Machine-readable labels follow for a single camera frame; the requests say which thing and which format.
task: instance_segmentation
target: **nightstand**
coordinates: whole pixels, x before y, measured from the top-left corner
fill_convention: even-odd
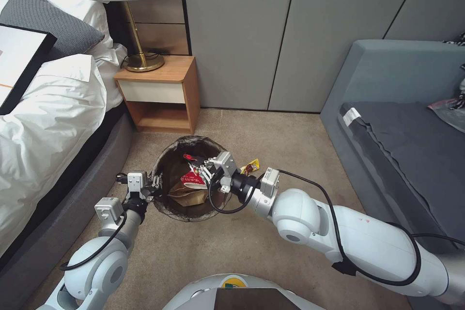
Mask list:
[[[138,131],[194,133],[200,112],[195,57],[164,56],[156,70],[115,75]]]

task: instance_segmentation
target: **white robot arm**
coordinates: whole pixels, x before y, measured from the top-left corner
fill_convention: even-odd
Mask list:
[[[219,180],[210,173],[209,164],[215,166]],[[324,253],[333,267],[344,274],[360,274],[403,295],[430,295],[446,304],[465,302],[465,253],[462,250],[436,256],[401,226],[344,206],[333,206],[319,184],[286,171],[268,168],[256,180],[260,182],[256,188],[249,177],[239,174],[229,152],[208,159],[200,166],[200,172],[210,187],[218,180],[221,191],[232,192],[243,206],[271,220],[283,239]],[[316,185],[329,204],[314,200],[299,189],[288,189],[277,195],[280,173]]]
[[[317,183],[286,171],[268,168],[255,179],[240,172],[229,152],[194,164],[209,187],[233,193],[244,207],[273,222],[280,236],[307,245],[325,256],[333,267],[348,275],[360,274],[394,292],[408,296],[433,296],[443,303],[465,302],[465,253],[436,256],[418,244],[400,226],[391,225],[343,206],[333,206]],[[295,176],[319,187],[328,203],[312,199],[299,189],[279,195],[280,173]],[[116,198],[103,198],[95,206],[102,222],[99,237],[84,244],[71,258],[64,278],[40,310],[102,309],[121,284],[127,259],[134,246],[147,202],[157,195],[158,181],[149,183],[145,172],[117,178],[128,184],[125,209]]]
[[[124,205],[118,198],[102,198],[95,205],[102,223],[99,237],[85,243],[61,266],[64,277],[39,310],[103,309],[123,281],[147,203],[158,188],[147,185],[143,171],[119,175],[117,181],[128,184]]]

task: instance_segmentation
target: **black cable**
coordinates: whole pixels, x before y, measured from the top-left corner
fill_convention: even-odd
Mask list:
[[[257,188],[258,184],[260,183],[261,179],[263,178],[263,176],[265,175],[265,173],[263,173],[260,177],[257,178],[257,182],[254,184],[254,186],[252,187],[252,191],[250,192],[247,200],[239,207],[235,208],[235,209],[232,209],[232,210],[223,210],[221,208],[218,208],[215,206],[215,204],[213,203],[213,200],[212,200],[212,186],[216,184],[216,182],[218,181],[219,177],[223,175],[223,169],[219,168],[215,174],[212,176],[212,179],[210,181],[210,185],[208,186],[208,200],[210,200],[210,204],[212,205],[212,207],[214,208],[215,211],[217,212],[220,212],[220,213],[223,213],[223,214],[232,214],[232,213],[236,213],[236,212],[239,212],[240,210],[244,209],[248,203],[250,202],[250,200],[252,199],[252,196],[253,196],[253,192],[255,191],[255,189]]]
[[[121,224],[118,226],[118,228],[115,230],[115,232],[109,237],[109,239],[98,249],[96,250],[94,253],[92,253],[89,257],[87,257],[86,259],[84,259],[83,261],[79,262],[79,263],[76,263],[74,265],[69,265],[68,266],[68,263],[69,262],[65,262],[63,264],[60,265],[60,270],[62,271],[68,271],[68,270],[74,270],[76,268],[79,268],[80,266],[83,266],[85,263],[91,261],[93,258],[95,258],[101,251],[104,250],[104,248],[106,246],[108,246],[108,244],[115,238],[115,236],[120,232],[121,228],[123,227],[123,225],[126,223],[126,219],[127,219],[127,214],[126,214],[126,211],[123,212],[123,221],[121,222]]]
[[[387,285],[390,285],[390,286],[406,286],[406,285],[412,283],[417,278],[418,274],[420,273],[420,269],[421,269],[420,250],[418,248],[417,242],[413,238],[413,235],[411,233],[409,233],[403,226],[401,226],[399,224],[396,224],[396,223],[388,223],[388,224],[393,225],[393,226],[401,229],[402,231],[404,231],[407,234],[407,236],[410,238],[410,241],[413,244],[413,248],[415,250],[416,262],[415,262],[415,268],[414,268],[412,274],[408,278],[406,278],[405,280],[402,280],[402,281],[392,281],[392,280],[383,279],[383,278],[379,278],[378,276],[372,275],[369,272],[367,272],[367,271],[359,268],[357,265],[355,265],[349,259],[349,257],[347,257],[347,255],[344,253],[344,248],[342,247],[342,243],[341,243],[341,236],[339,234],[339,226],[338,226],[338,222],[337,222],[337,219],[336,219],[336,213],[334,212],[333,203],[331,202],[331,199],[329,198],[329,195],[326,192],[326,190],[321,185],[319,185],[317,182],[311,181],[310,179],[301,177],[301,176],[299,176],[297,174],[293,174],[293,173],[290,173],[288,171],[284,171],[284,170],[278,170],[278,171],[280,171],[281,173],[287,174],[287,175],[289,175],[291,177],[300,179],[300,180],[302,180],[304,182],[307,182],[309,184],[312,184],[313,186],[316,186],[317,188],[319,188],[321,190],[321,192],[325,196],[326,200],[328,201],[328,206],[329,206],[329,209],[331,211],[331,216],[333,218],[334,233],[336,235],[336,241],[338,243],[339,252],[341,253],[342,260],[344,262],[346,262],[346,263],[349,263],[350,266],[354,270],[356,270],[357,272],[361,273],[362,275],[364,275],[364,276],[366,276],[366,277],[368,277],[368,278],[370,278],[370,279],[372,279],[374,281],[377,281],[379,283],[384,283],[384,284],[387,284]]]
[[[440,238],[443,240],[449,240],[449,241],[458,243],[459,245],[465,246],[464,241],[458,240],[453,237],[445,236],[445,235],[439,235],[439,234],[434,234],[434,233],[429,233],[429,232],[420,232],[420,233],[412,234],[412,236],[413,237],[435,237],[435,238]]]
[[[153,53],[152,55],[145,55],[146,58],[151,58],[153,56],[156,56],[158,53]],[[131,55],[126,55],[124,58],[123,58],[123,61],[121,62],[120,64],[120,69],[123,68],[123,64],[124,62],[126,62],[126,58],[128,58],[129,56],[138,56],[138,54],[131,54]]]

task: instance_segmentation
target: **trash can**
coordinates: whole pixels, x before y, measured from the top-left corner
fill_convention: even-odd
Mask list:
[[[222,151],[226,151],[226,149],[208,137],[200,136],[181,137],[169,145],[158,157],[150,173],[152,181],[156,175],[161,176],[162,195],[153,201],[157,210],[173,219],[184,222],[206,220],[216,215],[217,211],[214,210],[208,198],[204,203],[183,206],[176,202],[169,195],[169,192],[174,185],[181,181],[181,177],[190,171],[189,163],[184,158],[184,154],[209,158],[217,156]],[[212,200],[219,208],[224,207],[229,198],[229,194],[219,192],[217,189],[212,192]]]

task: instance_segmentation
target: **yellow snack wrapper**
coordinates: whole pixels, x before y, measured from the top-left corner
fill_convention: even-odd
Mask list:
[[[245,166],[241,167],[241,174],[249,175],[252,172],[258,170],[260,168],[260,162],[258,159],[253,160],[252,162],[249,162]]]

